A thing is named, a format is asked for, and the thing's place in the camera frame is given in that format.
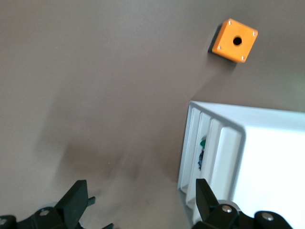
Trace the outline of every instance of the orange box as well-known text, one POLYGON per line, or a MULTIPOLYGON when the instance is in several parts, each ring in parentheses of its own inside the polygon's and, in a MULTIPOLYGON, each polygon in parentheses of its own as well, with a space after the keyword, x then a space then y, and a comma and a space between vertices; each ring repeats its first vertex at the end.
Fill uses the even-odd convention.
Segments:
POLYGON ((245 62, 257 35, 257 30, 228 19, 221 26, 212 52, 234 62, 245 62))

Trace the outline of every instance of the bolt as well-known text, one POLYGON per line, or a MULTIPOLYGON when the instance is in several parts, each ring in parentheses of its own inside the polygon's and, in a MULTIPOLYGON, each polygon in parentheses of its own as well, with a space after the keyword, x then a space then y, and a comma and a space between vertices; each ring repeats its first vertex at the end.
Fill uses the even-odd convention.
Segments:
POLYGON ((232 212, 232 208, 230 206, 228 206, 228 205, 223 205, 222 209, 226 213, 232 212))
POLYGON ((7 221, 8 221, 7 219, 0 218, 0 225, 4 225, 7 221))
POLYGON ((262 217, 263 217, 264 219, 268 220, 268 221, 274 220, 273 216, 272 216, 270 213, 268 213, 268 212, 263 212, 263 213, 262 213, 262 217))
POLYGON ((50 211, 48 211, 48 210, 42 210, 41 213, 39 213, 39 215, 40 216, 46 216, 46 215, 48 215, 49 212, 50 211))

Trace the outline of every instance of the hole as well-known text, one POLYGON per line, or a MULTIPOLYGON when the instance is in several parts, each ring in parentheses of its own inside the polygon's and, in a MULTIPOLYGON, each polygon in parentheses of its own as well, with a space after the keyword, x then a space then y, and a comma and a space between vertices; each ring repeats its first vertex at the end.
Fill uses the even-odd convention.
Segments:
POLYGON ((240 45, 242 43, 242 38, 241 37, 235 37, 233 40, 233 44, 235 45, 240 45))
POLYGON ((201 153, 200 153, 200 155, 199 155, 199 161, 198 161, 198 167, 199 167, 199 170, 200 170, 200 171, 201 171, 201 167, 202 167, 202 160, 203 160, 205 142, 206 142, 206 140, 203 140, 203 141, 201 141, 201 143, 200 143, 200 145, 201 145, 201 147, 202 147, 201 153))

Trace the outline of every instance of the white container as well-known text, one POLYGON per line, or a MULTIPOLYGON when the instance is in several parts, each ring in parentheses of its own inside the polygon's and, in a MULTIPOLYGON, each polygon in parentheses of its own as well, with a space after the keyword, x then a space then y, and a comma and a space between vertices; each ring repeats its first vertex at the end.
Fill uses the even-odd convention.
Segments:
POLYGON ((195 181, 205 178, 219 200, 233 201, 250 217, 268 210, 305 228, 304 149, 304 113, 191 101, 178 188, 193 224, 201 220, 195 181))

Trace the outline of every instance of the black plastic part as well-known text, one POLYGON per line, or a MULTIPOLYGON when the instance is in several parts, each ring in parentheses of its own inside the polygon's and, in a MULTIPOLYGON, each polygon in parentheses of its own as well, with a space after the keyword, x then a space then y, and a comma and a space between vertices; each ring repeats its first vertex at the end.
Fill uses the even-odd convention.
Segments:
POLYGON ((217 206, 210 216, 204 221, 206 224, 212 225, 218 229, 230 229, 236 223, 238 219, 238 211, 230 206, 231 212, 223 211, 222 207, 226 205, 217 206))
POLYGON ((87 206, 87 181, 78 180, 55 205, 55 209, 68 229, 75 229, 87 206))
POLYGON ((292 229, 292 227, 283 217, 271 211, 256 212, 256 214, 254 215, 254 223, 256 229, 292 229), (269 221, 263 218, 263 213, 271 214, 273 220, 269 221))
POLYGON ((95 204, 95 199, 96 199, 95 197, 90 197, 90 198, 88 199, 87 207, 89 207, 89 206, 95 204))
POLYGON ((205 179, 196 179, 196 203, 203 220, 206 220, 214 208, 219 205, 205 179))
POLYGON ((113 229, 113 223, 108 224, 106 227, 104 227, 102 229, 113 229))
POLYGON ((219 205, 205 179, 196 180, 196 203, 203 222, 196 223, 192 229, 292 229, 282 216, 274 212, 259 211, 251 218, 231 205, 219 205), (272 218, 265 219, 263 213, 272 215, 272 218))
POLYGON ((42 208, 29 218, 17 223, 19 229, 67 229, 55 208, 42 208))
POLYGON ((17 228, 16 218, 11 215, 0 216, 1 220, 6 220, 3 225, 0 225, 0 229, 15 229, 17 228))
POLYGON ((83 229, 82 225, 80 224, 80 222, 77 223, 75 229, 83 229))

